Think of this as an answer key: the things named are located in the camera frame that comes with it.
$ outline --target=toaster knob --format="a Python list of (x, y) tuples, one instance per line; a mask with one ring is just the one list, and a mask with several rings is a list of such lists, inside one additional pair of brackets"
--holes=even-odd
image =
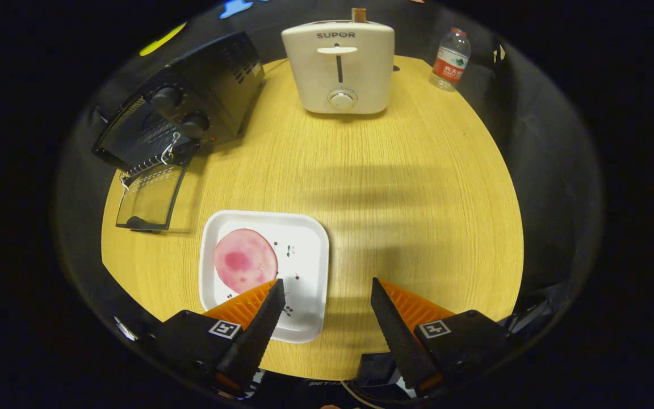
[(355, 104), (355, 98), (348, 93), (334, 93), (328, 98), (330, 105), (340, 111), (352, 108)]
[(161, 88), (150, 99), (150, 104), (158, 112), (168, 112), (181, 103), (181, 91), (169, 86)]
[(187, 137), (191, 139), (198, 139), (203, 136), (203, 133), (208, 129), (211, 124), (208, 118), (202, 114), (190, 114), (183, 120), (181, 129)]

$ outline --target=white plate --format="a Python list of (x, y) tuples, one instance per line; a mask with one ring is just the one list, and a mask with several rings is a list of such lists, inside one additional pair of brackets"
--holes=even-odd
[(306, 215), (242, 210), (213, 213), (200, 243), (198, 288), (203, 309), (208, 311), (238, 295), (221, 282), (213, 265), (216, 243), (238, 228), (258, 232), (277, 254), (277, 278), (284, 280), (288, 309), (282, 311), (272, 339), (293, 344), (315, 339), (325, 317), (329, 239), (324, 227)]

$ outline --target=ham slice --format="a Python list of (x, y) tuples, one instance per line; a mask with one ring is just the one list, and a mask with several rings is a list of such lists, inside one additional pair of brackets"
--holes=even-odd
[(221, 281), (241, 294), (277, 277), (277, 254), (264, 236), (239, 228), (224, 236), (213, 253)]

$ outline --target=oven knob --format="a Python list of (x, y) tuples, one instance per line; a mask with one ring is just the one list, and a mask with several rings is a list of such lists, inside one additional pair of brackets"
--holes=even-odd
[(198, 139), (203, 136), (203, 133), (210, 127), (208, 118), (202, 114), (190, 114), (183, 120), (181, 129), (187, 137), (191, 139)]
[(154, 96), (150, 99), (150, 104), (158, 112), (168, 112), (171, 109), (178, 106), (181, 103), (181, 91), (169, 86), (167, 88), (161, 88)]

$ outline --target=round table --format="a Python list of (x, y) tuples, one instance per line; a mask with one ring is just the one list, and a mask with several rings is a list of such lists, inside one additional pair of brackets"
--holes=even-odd
[(330, 240), (324, 328), (307, 344), (271, 341), (260, 367), (325, 380), (354, 378), (361, 354), (387, 352), (370, 306), (378, 277), (455, 313), (512, 312), (521, 283), (519, 205), (491, 135), (459, 93), (428, 82), (431, 67), (395, 57), (379, 114), (311, 114), (287, 60), (266, 80), (241, 140), (197, 155), (160, 235), (116, 228), (112, 180), (102, 262), (156, 318), (203, 312), (200, 239), (218, 210), (302, 213)]

